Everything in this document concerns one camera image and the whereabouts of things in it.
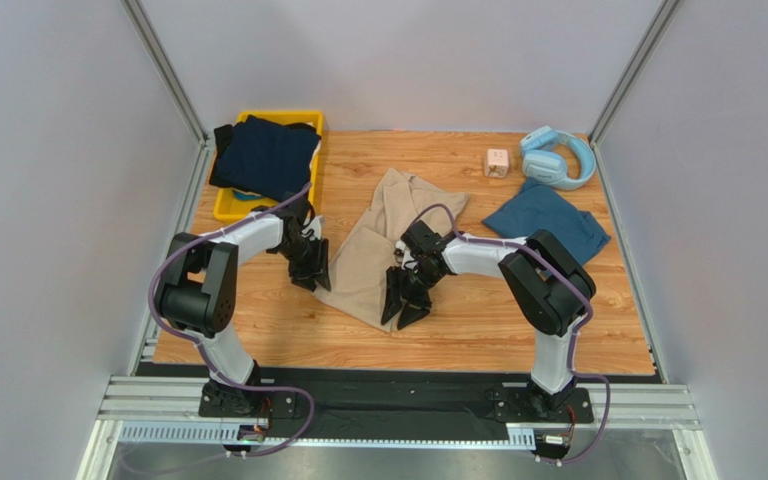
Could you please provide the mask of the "beige t-shirt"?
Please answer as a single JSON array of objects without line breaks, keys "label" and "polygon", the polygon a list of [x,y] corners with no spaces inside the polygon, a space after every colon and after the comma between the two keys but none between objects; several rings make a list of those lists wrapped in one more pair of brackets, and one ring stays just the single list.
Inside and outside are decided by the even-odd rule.
[{"label": "beige t-shirt", "polygon": [[451,230],[447,214],[434,209],[443,204],[453,215],[467,206],[465,192],[447,192],[421,177],[389,169],[363,212],[329,264],[331,288],[319,287],[314,297],[371,327],[389,332],[394,319],[383,324],[386,270],[396,264],[396,242],[417,216],[442,235]]}]

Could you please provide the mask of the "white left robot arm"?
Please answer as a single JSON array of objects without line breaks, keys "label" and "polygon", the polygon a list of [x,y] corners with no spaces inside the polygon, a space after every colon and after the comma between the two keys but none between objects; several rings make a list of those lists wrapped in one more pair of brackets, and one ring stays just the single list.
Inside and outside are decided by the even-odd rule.
[{"label": "white left robot arm", "polygon": [[322,228],[322,216],[299,197],[217,231],[176,235],[150,282],[153,320],[197,348],[214,384],[242,394],[263,392],[257,362],[231,330],[238,269],[261,253],[280,254],[293,285],[330,290],[329,242]]}]

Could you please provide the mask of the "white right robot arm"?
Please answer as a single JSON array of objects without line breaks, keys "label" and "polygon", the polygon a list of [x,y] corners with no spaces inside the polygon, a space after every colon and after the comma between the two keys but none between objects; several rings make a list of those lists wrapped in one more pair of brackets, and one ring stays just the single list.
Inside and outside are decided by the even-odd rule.
[{"label": "white right robot arm", "polygon": [[386,272],[382,323],[395,321],[403,329],[428,316],[430,291],[446,276],[500,278],[535,331],[529,384],[534,402],[555,410],[568,399],[576,385],[576,335],[593,314],[596,285],[554,234],[487,239],[454,230],[442,236],[416,220],[397,253],[402,262]]}]

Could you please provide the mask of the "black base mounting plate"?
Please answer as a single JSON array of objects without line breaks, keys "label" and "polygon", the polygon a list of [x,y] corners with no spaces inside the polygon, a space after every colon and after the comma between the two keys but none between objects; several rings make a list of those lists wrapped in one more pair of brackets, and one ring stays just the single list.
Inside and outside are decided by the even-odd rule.
[{"label": "black base mounting plate", "polygon": [[597,422],[584,388],[537,412],[525,373],[266,367],[260,382],[265,392],[242,394],[208,381],[199,415],[259,419],[272,438],[304,428],[305,439],[334,440],[492,441],[507,438],[509,423]]}]

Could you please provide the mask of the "yellow plastic bin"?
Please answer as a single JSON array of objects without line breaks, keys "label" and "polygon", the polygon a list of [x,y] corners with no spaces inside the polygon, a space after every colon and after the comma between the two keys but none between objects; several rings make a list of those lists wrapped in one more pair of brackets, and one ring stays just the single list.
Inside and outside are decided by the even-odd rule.
[{"label": "yellow plastic bin", "polygon": [[[321,204],[322,183],[324,175],[323,161],[321,160],[321,149],[324,143],[326,125],[324,113],[319,110],[244,111],[238,115],[235,123],[229,125],[234,125],[238,122],[244,121],[250,116],[257,116],[259,118],[267,119],[281,125],[303,122],[313,126],[316,132],[321,135],[322,140],[320,147],[317,149],[317,152],[313,157],[311,167],[311,181],[306,184],[310,186],[310,189],[307,193],[309,200],[315,207],[319,207]],[[285,199],[276,201],[269,198],[256,196],[248,192],[236,191],[230,188],[216,188],[218,189],[218,194],[213,207],[213,217],[224,224],[234,223],[255,209],[265,209],[272,207],[291,196],[288,195],[285,197]]]}]

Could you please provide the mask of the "navy blue t-shirt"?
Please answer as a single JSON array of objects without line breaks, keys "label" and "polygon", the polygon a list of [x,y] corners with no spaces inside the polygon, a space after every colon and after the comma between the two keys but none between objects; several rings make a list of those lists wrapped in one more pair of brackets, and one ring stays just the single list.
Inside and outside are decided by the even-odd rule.
[{"label": "navy blue t-shirt", "polygon": [[209,184],[280,201],[312,176],[322,137],[303,122],[281,125],[250,116],[214,130],[216,159]]}]

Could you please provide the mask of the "teal folded t-shirt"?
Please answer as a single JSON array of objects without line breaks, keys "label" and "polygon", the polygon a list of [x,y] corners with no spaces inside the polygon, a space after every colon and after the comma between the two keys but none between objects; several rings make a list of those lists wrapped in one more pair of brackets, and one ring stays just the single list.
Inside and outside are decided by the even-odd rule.
[{"label": "teal folded t-shirt", "polygon": [[581,265],[587,264],[610,242],[611,236],[587,211],[578,210],[550,186],[526,180],[517,194],[482,224],[500,238],[551,232]]}]

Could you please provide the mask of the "small pink cube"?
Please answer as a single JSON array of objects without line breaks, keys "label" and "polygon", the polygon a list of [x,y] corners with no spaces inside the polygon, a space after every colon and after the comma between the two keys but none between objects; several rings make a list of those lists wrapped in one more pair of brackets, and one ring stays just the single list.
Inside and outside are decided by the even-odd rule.
[{"label": "small pink cube", "polygon": [[509,152],[505,149],[488,149],[483,162],[484,176],[505,178],[510,169]]}]

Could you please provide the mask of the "light blue headphones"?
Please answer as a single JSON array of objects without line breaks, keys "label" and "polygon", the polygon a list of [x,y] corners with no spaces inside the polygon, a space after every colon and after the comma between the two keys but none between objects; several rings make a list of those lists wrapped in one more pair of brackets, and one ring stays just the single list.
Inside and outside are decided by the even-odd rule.
[{"label": "light blue headphones", "polygon": [[[579,176],[569,175],[566,160],[557,154],[557,146],[567,148],[579,163]],[[581,138],[550,126],[543,126],[519,141],[521,170],[527,178],[564,191],[577,190],[587,184],[597,171],[596,156]]]}]

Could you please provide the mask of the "left aluminium corner post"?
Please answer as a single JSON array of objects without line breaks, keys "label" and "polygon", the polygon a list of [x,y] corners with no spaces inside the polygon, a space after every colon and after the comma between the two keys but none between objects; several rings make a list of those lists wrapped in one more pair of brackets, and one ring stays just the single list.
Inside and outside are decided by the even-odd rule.
[{"label": "left aluminium corner post", "polygon": [[143,3],[138,0],[121,0],[120,3],[170,94],[172,102],[181,114],[187,129],[198,144],[205,144],[209,135],[176,74]]}]

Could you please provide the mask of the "aluminium corner post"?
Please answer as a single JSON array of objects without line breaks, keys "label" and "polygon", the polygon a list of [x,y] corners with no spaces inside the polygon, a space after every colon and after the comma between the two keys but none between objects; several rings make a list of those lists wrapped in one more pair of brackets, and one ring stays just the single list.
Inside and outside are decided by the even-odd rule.
[{"label": "aluminium corner post", "polygon": [[644,70],[653,52],[658,47],[665,31],[669,28],[677,10],[683,4],[681,0],[663,0],[645,29],[633,54],[624,67],[615,87],[602,108],[593,128],[588,134],[592,147],[598,147],[609,131],[614,118],[623,105],[629,91]]},{"label": "aluminium corner post", "polygon": [[198,144],[205,144],[209,135],[176,74],[143,3],[138,0],[121,0],[120,3],[170,94],[172,102],[181,114],[187,129]]}]

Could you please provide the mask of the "right aluminium corner post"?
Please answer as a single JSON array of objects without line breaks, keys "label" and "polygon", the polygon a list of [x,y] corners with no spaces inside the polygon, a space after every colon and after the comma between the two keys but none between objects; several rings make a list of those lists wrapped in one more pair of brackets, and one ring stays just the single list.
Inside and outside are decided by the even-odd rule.
[{"label": "right aluminium corner post", "polygon": [[681,0],[663,0],[645,29],[633,54],[624,67],[615,87],[602,108],[593,128],[588,134],[592,147],[598,147],[609,131],[614,118],[623,105],[629,91],[644,70],[653,52],[658,47],[665,31],[669,28],[677,10],[683,4]]}]

